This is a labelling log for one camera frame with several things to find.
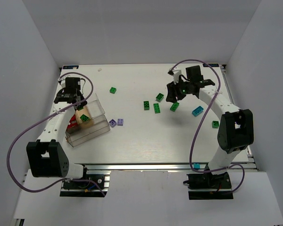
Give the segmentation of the red arched lego brick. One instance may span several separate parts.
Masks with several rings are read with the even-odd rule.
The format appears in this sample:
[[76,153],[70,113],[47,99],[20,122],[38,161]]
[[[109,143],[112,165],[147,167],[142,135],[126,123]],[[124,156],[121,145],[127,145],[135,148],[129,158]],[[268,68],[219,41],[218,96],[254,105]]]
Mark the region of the red arched lego brick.
[[73,127],[76,127],[76,126],[78,126],[78,123],[76,121],[76,116],[73,115],[73,117],[70,119],[70,121],[68,123],[67,129],[70,129],[70,128],[73,128]]

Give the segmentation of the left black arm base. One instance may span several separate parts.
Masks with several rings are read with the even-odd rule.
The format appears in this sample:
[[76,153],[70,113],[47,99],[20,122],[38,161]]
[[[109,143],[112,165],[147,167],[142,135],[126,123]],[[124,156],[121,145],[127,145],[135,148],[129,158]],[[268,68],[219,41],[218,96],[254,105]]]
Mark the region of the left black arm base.
[[[69,181],[63,182],[60,190],[60,197],[86,197],[93,198],[99,197],[103,198],[104,194],[107,194],[109,188],[110,181],[110,173],[100,173],[96,172],[87,172],[84,176],[85,182],[76,182]],[[97,186],[102,190],[102,192],[98,189],[98,187],[90,182],[92,180]]]

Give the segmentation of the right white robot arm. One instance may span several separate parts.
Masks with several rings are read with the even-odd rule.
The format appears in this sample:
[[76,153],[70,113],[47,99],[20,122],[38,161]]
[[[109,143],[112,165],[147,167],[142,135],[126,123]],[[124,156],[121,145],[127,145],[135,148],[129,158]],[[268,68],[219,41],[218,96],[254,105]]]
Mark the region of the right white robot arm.
[[204,79],[200,66],[186,68],[187,79],[182,79],[181,70],[172,68],[168,74],[173,82],[167,85],[166,101],[176,103],[188,94],[195,95],[207,104],[206,112],[213,111],[218,117],[218,149],[208,163],[205,173],[220,175],[227,172],[234,158],[254,142],[253,114],[231,103],[220,92],[220,86],[210,79]]

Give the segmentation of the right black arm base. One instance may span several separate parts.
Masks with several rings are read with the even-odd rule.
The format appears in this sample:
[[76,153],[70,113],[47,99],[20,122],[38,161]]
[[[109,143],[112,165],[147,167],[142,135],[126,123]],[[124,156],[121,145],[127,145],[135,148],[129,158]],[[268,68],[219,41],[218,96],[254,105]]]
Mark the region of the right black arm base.
[[232,200],[232,184],[228,172],[222,174],[187,174],[189,200]]

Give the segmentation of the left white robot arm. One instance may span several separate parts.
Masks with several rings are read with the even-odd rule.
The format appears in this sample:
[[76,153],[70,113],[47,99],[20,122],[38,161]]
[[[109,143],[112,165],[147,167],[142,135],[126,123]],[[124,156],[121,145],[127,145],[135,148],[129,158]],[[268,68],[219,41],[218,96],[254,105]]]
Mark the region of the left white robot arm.
[[78,105],[59,113],[59,110],[83,100],[80,78],[65,78],[65,85],[56,94],[52,106],[55,114],[47,121],[45,129],[35,142],[29,142],[26,152],[34,177],[74,178],[83,177],[83,165],[71,163],[62,148],[66,129]]

